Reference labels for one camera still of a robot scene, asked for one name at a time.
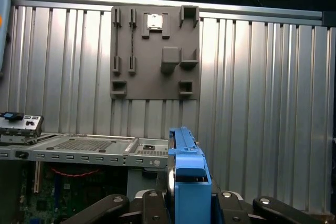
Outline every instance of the silver screw head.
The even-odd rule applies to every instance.
[[[265,205],[268,205],[269,204],[269,199],[261,198],[260,202],[265,204]]]
[[[123,199],[122,199],[120,196],[118,196],[118,197],[114,198],[113,201],[114,201],[114,202],[122,202]]]
[[[230,198],[230,197],[231,197],[231,193],[224,192],[224,193],[223,193],[223,196],[224,196],[225,198]]]

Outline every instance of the green circuit board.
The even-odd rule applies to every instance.
[[[19,213],[31,224],[58,224],[109,194],[126,194],[125,167],[43,163],[34,193],[35,163],[22,171]]]

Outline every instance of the metal frame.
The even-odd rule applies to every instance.
[[[200,18],[233,18],[239,20],[282,22],[299,25],[322,25],[322,12],[265,7],[218,5],[162,0],[14,0],[15,6],[53,7],[111,11],[114,5],[198,6]]]
[[[75,151],[75,150],[49,150],[55,142],[64,143],[69,139],[85,139],[98,141],[113,141],[116,144],[125,146],[125,150],[120,153],[98,153],[97,151]],[[0,160],[26,160],[40,162],[60,162],[77,164],[96,164],[111,166],[131,166],[142,168],[163,169],[167,165],[167,155],[144,155],[139,151],[144,145],[153,145],[160,150],[168,147],[167,140],[154,140],[135,137],[122,136],[96,136],[96,135],[68,135],[68,134],[48,134],[45,133],[38,138],[38,143],[34,145],[9,145],[0,146]],[[23,158],[17,153],[27,153]]]
[[[199,6],[199,101],[111,103],[114,4]],[[187,126],[222,190],[330,210],[336,29],[321,27],[321,12],[14,0],[11,18],[0,110],[43,114],[44,131],[56,133],[168,139],[170,127]]]

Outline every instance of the screw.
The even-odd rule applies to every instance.
[[[118,196],[118,197],[114,198],[113,201],[114,201],[114,202],[122,202],[123,199],[122,199],[120,196]]]
[[[230,198],[231,197],[231,193],[225,192],[225,193],[223,193],[223,196],[225,198]]]
[[[239,217],[237,217],[237,216],[235,216],[235,217],[232,217],[232,220],[233,220],[234,222],[240,222],[240,218],[239,218]]]
[[[260,199],[261,203],[265,204],[265,205],[268,205],[269,204],[269,199]]]

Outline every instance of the aluminum panel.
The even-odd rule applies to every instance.
[[[326,27],[316,27],[312,38],[313,50],[313,83],[312,83],[312,121],[311,121],[311,152],[309,157],[310,167],[309,172],[309,205],[308,209],[315,212],[322,212],[323,206],[323,187],[324,180],[324,160],[325,152],[321,150],[326,149],[326,126],[328,117],[327,103],[328,103],[328,85],[327,85],[327,47],[325,41],[328,30]]]
[[[49,8],[37,8],[34,13],[25,112],[42,115],[51,12]]]
[[[264,134],[265,85],[266,85],[266,39],[264,23],[252,23],[251,62],[249,83],[249,111],[247,126],[245,199],[251,202],[259,194],[261,179],[262,140]]]
[[[235,63],[228,190],[242,192],[246,158],[248,97],[250,73],[250,26],[237,21],[235,27]]]
[[[50,39],[45,74],[45,93],[43,115],[44,131],[57,132],[59,128],[59,111],[61,102],[62,68],[67,11],[53,9],[50,21]]]
[[[335,28],[266,22],[318,13],[204,5],[260,19],[200,21],[200,101],[111,101],[109,1],[13,8],[0,110],[42,113],[60,133],[169,138],[186,125],[223,190],[329,211]]]

